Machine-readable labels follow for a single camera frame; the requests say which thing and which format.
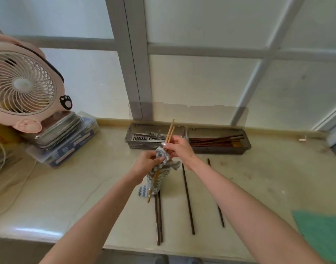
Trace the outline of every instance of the fan grille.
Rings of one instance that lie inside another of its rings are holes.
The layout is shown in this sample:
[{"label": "fan grille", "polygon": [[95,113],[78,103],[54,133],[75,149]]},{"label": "fan grille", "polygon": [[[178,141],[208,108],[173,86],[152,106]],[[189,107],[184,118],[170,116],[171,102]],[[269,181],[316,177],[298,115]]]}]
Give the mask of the fan grille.
[{"label": "fan grille", "polygon": [[0,52],[0,111],[33,115],[54,102],[56,85],[34,59],[16,52]]}]

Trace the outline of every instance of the dish towel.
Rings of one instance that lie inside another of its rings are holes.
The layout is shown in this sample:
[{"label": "dish towel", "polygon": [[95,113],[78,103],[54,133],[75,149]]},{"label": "dish towel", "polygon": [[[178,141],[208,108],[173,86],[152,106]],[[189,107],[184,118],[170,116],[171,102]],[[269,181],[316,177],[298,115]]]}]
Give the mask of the dish towel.
[{"label": "dish towel", "polygon": [[293,210],[298,229],[325,260],[336,263],[336,216]]},{"label": "dish towel", "polygon": [[161,164],[154,166],[150,173],[147,174],[147,184],[139,188],[139,196],[148,197],[148,191],[153,185],[153,176],[157,170],[160,170],[160,173],[155,185],[153,185],[153,195],[156,195],[160,191],[162,180],[170,173],[170,169],[174,168],[177,170],[180,167],[180,161],[171,160],[170,155],[161,146],[158,146],[156,149],[156,158],[157,157],[166,157],[166,159]]}]

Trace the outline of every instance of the countertop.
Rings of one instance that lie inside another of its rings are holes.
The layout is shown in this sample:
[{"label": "countertop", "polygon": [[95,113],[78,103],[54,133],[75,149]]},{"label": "countertop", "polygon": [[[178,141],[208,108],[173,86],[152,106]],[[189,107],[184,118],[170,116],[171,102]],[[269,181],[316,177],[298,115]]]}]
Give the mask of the countertop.
[{"label": "countertop", "polygon": [[[38,163],[12,206],[0,215],[0,237],[56,242],[135,162],[140,150],[124,142],[126,128],[101,132],[56,169]],[[291,210],[336,215],[336,156],[324,140],[249,134],[244,155],[199,155],[296,228]],[[34,160],[25,157],[2,174],[0,211],[14,199]],[[231,226],[222,227],[217,206],[198,177],[186,170],[196,235],[192,235],[182,168],[161,189],[164,243],[156,245],[154,202],[138,187],[104,248],[252,261]]]}]

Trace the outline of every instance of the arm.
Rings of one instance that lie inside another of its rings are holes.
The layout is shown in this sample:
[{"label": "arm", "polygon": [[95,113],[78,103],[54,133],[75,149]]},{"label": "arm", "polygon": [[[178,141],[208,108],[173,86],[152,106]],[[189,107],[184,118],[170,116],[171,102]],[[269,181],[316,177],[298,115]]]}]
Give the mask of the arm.
[{"label": "arm", "polygon": [[187,140],[176,135],[172,140],[166,144],[172,157],[179,157],[198,175],[257,262],[324,263],[287,222],[200,160]]},{"label": "arm", "polygon": [[124,175],[46,254],[41,264],[94,263],[135,186],[164,158],[142,152]]}]

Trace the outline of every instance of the window pane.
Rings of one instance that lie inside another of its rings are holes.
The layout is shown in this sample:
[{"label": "window pane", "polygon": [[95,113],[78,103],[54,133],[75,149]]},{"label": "window pane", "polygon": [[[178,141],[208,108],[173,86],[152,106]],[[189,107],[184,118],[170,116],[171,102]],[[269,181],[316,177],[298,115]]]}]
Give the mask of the window pane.
[{"label": "window pane", "polygon": [[230,124],[258,59],[150,56],[157,121]]},{"label": "window pane", "polygon": [[305,0],[283,47],[336,49],[336,0]]},{"label": "window pane", "polygon": [[145,0],[149,43],[263,48],[289,0]]},{"label": "window pane", "polygon": [[129,119],[129,101],[117,52],[43,48],[64,77],[75,112],[99,118]]},{"label": "window pane", "polygon": [[113,38],[105,0],[0,0],[7,35]]},{"label": "window pane", "polygon": [[336,63],[273,61],[248,108],[248,127],[311,129],[336,108]]}]

